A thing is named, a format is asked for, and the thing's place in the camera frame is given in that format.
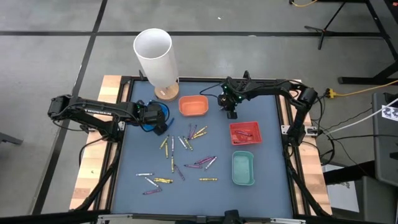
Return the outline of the black tripod stand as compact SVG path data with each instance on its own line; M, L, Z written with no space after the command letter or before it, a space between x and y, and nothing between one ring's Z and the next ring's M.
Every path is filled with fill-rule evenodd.
M307 30L315 31L317 34L320 34L318 40L318 50L322 49L323 41L326 37L381 37L383 38L384 35L382 34L381 30L378 32L335 32L329 29L332 22L336 19L337 15L341 12L341 10L345 7L347 3L355 3L355 4L365 4L366 0L318 0L320 2L340 2L339 8L335 11L332 15L330 20L326 23L323 28L317 28L312 26L304 26Z

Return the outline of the grey stand foot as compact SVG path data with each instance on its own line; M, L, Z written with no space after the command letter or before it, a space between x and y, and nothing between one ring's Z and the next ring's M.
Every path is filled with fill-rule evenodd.
M8 143L15 144L15 145L21 145L23 143L23 140L0 132L0 143L3 143L3 142L8 142Z

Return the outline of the blue plastic basket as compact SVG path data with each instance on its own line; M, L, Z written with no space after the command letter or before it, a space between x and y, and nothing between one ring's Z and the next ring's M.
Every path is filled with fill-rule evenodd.
M170 118L170 110L169 110L169 107L165 103L160 102L160 101L150 100L150 102L148 102L146 104L146 106L150 106L150 105L158 105L158 106L160 106L161 109L162 109L162 112L165 115L165 121L169 120L169 118ZM154 130L154 125L152 125L152 124L144 124L143 125L143 130L145 130L145 131L153 131Z

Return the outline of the blue-grey table mat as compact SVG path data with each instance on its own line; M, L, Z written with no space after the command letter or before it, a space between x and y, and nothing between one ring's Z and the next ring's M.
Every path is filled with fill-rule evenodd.
M235 209L242 217L291 218L292 203L275 98L258 96L237 106L238 121L257 121L262 134L261 143L239 147L232 145L229 133L231 120L217 104L216 96L221 93L221 88L215 83L209 85L195 82L183 83L181 87L182 96L205 91L208 94L208 112L203 116L186 117L179 112L178 101L171 101L168 104L170 116L175 120L163 135L147 133L134 126L126 128L111 211L149 215L222 216L225 211ZM185 149L177 137L187 138L190 123L191 133L196 124L195 133L208 126L203 131L207 132L204 136L188 139L193 151ZM165 157L165 146L159 149L167 135L168 159ZM171 171L172 136L174 164L184 175L184 181L176 170L174 173ZM232 155L235 151L249 151L254 155L253 185L236 185L233 182ZM218 158L208 170L205 167L209 161L201 165L202 169L184 167L185 164L195 164L209 156ZM136 173L145 172L153 172L154 175L136 176ZM154 178L172 179L174 182L156 182L162 191L143 195L145 191L157 189L144 177L153 181ZM216 177L218 180L198 180L203 177Z

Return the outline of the black rig crossbeam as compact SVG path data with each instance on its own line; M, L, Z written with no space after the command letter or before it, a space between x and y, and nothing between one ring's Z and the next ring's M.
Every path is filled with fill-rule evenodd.
M158 221L190 221L195 223L195 215L149 215L138 213L111 214L107 210L72 211L63 213L46 213L38 215L24 215L18 217L0 217L0 224L82 224L105 223L120 218L130 220L158 220ZM318 217L295 215L293 218L239 218L227 215L223 217L207 216L208 223L243 224L249 223L280 223L280 224L383 224L360 220L346 220L334 217Z

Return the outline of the white shade wooden-base lamp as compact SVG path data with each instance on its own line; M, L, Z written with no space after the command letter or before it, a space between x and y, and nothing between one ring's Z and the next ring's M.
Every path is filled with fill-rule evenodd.
M169 33L158 28L146 29L134 39L133 49L155 96L162 101L175 100L179 74Z

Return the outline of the grey equipment cart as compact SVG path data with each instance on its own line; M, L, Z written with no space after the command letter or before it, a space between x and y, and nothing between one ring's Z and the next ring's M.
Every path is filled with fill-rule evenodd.
M374 93L373 113L388 106L398 98L398 94ZM390 105L398 108L398 101ZM398 122L382 117L381 111L373 116L374 156L376 178L398 187Z

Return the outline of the orange plastic bin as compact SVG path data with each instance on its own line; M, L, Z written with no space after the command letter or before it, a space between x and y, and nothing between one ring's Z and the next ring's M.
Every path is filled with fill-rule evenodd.
M203 116L209 109L208 98L203 95L183 96L178 101L178 107L183 116Z

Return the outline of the black-and-white marker tag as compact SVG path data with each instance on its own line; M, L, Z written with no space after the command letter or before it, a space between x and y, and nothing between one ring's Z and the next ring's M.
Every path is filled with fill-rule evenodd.
M398 122L398 108L382 105L382 117Z

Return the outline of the red plastic basket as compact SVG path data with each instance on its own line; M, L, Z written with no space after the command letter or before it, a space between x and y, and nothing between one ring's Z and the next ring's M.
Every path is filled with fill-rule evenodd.
M262 142L262 134L259 128L259 124L257 121L250 122L240 122L240 123L231 123L229 125L231 143L234 146L239 145L247 145L247 144L259 144ZM235 133L236 130L241 130L245 132L249 132L252 136L244 136L241 134ZM233 144L233 141L247 141L247 144Z

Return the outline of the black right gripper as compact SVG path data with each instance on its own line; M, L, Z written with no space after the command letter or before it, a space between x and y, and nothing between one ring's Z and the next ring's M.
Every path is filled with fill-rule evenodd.
M218 105L220 110L226 111L228 119L237 119L235 108L237 104L246 99L244 96L244 88L248 84L247 80L236 80L227 77L222 83L222 94L218 95Z

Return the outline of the black aluminium table frame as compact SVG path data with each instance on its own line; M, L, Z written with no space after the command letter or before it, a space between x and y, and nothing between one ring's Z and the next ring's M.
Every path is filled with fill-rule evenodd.
M120 76L120 75L105 75L98 93L98 100L107 103L117 103L119 101L127 101L132 98L134 85L138 82L147 82L146 78ZM220 83L222 78L210 77L182 77L180 78L180 89L183 83ZM287 126L296 121L298 109L286 97L276 96L275 105L277 107L279 123ZM330 200L326 192L326 183L321 177L321 162L319 152L316 151L317 146L315 140L310 140L312 137L305 137L304 140L309 142L302 143L301 146L292 147L288 145L290 153L293 152L293 157L289 157L293 169L300 179L301 184L305 185L305 190L308 193L303 193L299 185L294 181L293 177L289 176L289 168L287 168L288 183L293 187L293 196L291 196L293 205L293 216L318 216L325 217L332 216ZM88 146L88 154L83 153L83 168L79 168L78 177L76 179L73 196L70 202L70 208L77 208L78 202L83 202L83 199L93 191L94 187L99 182L100 178L104 176L106 170L111 164L110 159L114 158L117 146L113 143L97 142ZM104 184L104 189L101 189L94 199L93 204L90 205L89 210L105 209L114 205L112 202L113 193L116 186L116 174L111 174L110 179Z

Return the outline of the white box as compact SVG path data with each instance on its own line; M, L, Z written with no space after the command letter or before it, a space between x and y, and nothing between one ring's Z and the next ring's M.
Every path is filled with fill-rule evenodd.
M327 185L326 189L332 208L359 213L355 181Z

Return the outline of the teal plastic bin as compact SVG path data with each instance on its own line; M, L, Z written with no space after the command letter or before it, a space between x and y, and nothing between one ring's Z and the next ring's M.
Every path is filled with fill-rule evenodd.
M235 151L232 155L232 180L236 185L250 186L254 180L254 155L249 151Z

